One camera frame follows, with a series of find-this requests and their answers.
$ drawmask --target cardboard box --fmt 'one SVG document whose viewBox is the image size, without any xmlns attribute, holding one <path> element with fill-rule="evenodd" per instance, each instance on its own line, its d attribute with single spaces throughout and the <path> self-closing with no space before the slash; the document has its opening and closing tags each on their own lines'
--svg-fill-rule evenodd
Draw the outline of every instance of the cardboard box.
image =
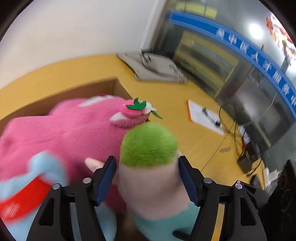
<svg viewBox="0 0 296 241">
<path fill-rule="evenodd" d="M 13 118 L 21 116 L 47 115 L 49 111 L 61 101 L 72 98 L 90 98 L 103 94 L 120 96 L 126 100 L 132 99 L 132 97 L 120 84 L 119 80 L 115 78 L 91 83 L 89 85 L 79 86 L 75 89 L 70 89 L 65 92 L 57 93 L 56 95 L 50 96 L 46 99 L 36 101 L 9 114 L 0 120 L 0 135 L 2 134 L 7 123 Z"/>
<path fill-rule="evenodd" d="M 0 120 L 0 135 L 6 124 L 13 118 L 21 116 L 47 115 L 49 111 L 59 102 L 72 98 L 90 98 L 97 95 L 115 95 L 126 100 L 132 97 L 126 92 L 118 79 L 111 79 L 79 86 L 65 92 L 57 93 L 46 99 L 42 99 L 16 110 L 10 115 Z M 133 225 L 129 215 L 117 215 L 117 233 L 115 241 L 146 241 L 147 239 Z"/>
</svg>

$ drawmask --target ceiling light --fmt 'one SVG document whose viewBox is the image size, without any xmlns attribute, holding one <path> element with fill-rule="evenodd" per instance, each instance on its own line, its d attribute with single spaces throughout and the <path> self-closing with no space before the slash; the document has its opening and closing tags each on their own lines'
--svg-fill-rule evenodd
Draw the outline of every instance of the ceiling light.
<svg viewBox="0 0 296 241">
<path fill-rule="evenodd" d="M 251 24 L 250 32 L 255 39 L 261 39 L 263 37 L 263 31 L 258 24 Z"/>
</svg>

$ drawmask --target white wall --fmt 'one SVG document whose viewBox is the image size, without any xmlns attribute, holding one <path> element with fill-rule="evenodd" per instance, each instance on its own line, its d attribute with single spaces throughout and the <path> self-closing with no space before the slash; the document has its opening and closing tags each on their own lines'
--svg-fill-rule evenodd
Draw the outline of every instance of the white wall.
<svg viewBox="0 0 296 241">
<path fill-rule="evenodd" d="M 0 88 L 65 59 L 140 50 L 159 1 L 34 0 L 0 42 Z"/>
</svg>

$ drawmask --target blue banner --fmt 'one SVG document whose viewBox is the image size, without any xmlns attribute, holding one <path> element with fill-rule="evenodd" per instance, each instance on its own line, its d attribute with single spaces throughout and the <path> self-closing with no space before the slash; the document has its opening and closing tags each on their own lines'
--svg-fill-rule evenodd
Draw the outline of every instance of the blue banner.
<svg viewBox="0 0 296 241">
<path fill-rule="evenodd" d="M 296 90 L 280 67 L 261 49 L 239 33 L 209 19 L 174 11 L 170 22 L 205 34 L 247 59 L 271 82 L 289 106 L 296 120 Z"/>
</svg>

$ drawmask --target green plush hair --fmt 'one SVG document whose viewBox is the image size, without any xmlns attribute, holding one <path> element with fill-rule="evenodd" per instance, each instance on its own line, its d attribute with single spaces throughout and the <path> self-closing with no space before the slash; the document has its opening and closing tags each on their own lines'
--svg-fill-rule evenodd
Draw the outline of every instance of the green plush hair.
<svg viewBox="0 0 296 241">
<path fill-rule="evenodd" d="M 177 139 L 154 122 L 129 130 L 121 144 L 120 163 L 129 167 L 153 167 L 168 164 L 177 151 Z"/>
</svg>

